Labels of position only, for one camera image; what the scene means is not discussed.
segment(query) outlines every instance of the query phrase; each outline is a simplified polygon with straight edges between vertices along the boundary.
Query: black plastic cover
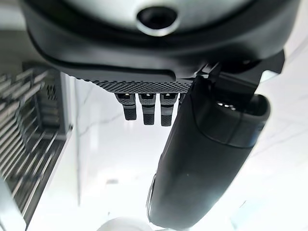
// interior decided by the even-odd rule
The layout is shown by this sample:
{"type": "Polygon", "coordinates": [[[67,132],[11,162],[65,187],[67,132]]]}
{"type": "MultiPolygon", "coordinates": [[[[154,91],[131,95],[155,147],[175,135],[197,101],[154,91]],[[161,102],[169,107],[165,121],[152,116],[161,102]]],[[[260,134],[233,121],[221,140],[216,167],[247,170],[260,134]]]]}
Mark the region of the black plastic cover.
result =
{"type": "Polygon", "coordinates": [[[142,105],[143,124],[154,125],[156,94],[139,94],[142,105]]]}
{"type": "Polygon", "coordinates": [[[160,114],[163,127],[171,126],[173,107],[177,98],[178,94],[174,93],[160,94],[160,114]]]}
{"type": "Polygon", "coordinates": [[[197,223],[229,187],[270,115],[263,96],[239,112],[218,105],[200,81],[186,95],[159,161],[148,205],[157,226],[197,223]]]}
{"type": "Polygon", "coordinates": [[[116,99],[123,106],[126,120],[137,119],[136,96],[135,94],[115,94],[116,99]]]}
{"type": "Polygon", "coordinates": [[[62,0],[20,0],[37,50],[61,71],[90,81],[160,82],[193,77],[204,63],[255,61],[280,52],[299,2],[258,0],[211,27],[154,38],[104,25],[62,0]]]}

